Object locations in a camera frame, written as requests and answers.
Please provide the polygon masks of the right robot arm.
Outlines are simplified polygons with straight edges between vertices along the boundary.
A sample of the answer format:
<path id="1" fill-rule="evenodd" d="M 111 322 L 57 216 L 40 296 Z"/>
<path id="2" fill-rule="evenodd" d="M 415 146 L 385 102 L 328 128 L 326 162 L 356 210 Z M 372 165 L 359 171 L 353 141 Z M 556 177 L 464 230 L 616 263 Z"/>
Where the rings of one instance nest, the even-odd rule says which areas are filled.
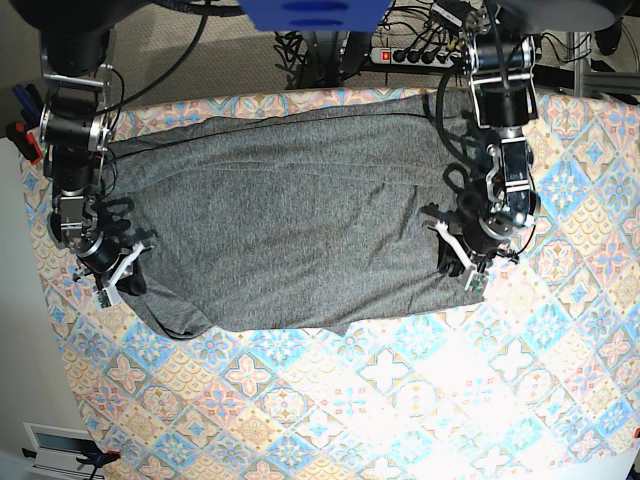
<path id="1" fill-rule="evenodd" d="M 116 225 L 102 219 L 103 171 L 115 159 L 109 143 L 125 93 L 112 92 L 123 76 L 113 66 L 116 25 L 144 7 L 142 1 L 14 1 L 13 9 L 39 33 L 47 85 L 40 113 L 44 174 L 52 182 L 52 240 L 79 260 L 80 277 L 95 280 L 101 308 L 121 301 L 119 286 L 144 292 L 138 264 L 141 242 L 122 244 Z"/>

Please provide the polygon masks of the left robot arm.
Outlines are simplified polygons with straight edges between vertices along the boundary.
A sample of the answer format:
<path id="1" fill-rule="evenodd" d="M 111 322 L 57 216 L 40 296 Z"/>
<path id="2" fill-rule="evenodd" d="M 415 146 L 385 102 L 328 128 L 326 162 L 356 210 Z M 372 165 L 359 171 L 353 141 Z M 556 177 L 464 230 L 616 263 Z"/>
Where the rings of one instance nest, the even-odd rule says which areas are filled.
<path id="1" fill-rule="evenodd" d="M 447 150 L 468 168 L 456 193 L 457 208 L 436 220 L 438 269 L 481 294 L 497 257 L 518 261 L 508 248 L 514 234 L 534 230 L 540 199 L 531 175 L 533 152 L 524 128 L 537 119 L 535 36 L 547 31 L 584 32 L 613 25 L 626 1 L 439 1 L 434 11 L 452 30 L 460 58 L 444 78 L 468 77 L 480 133 L 476 158 L 456 148 L 444 127 L 444 93 L 436 93 L 435 123 Z"/>

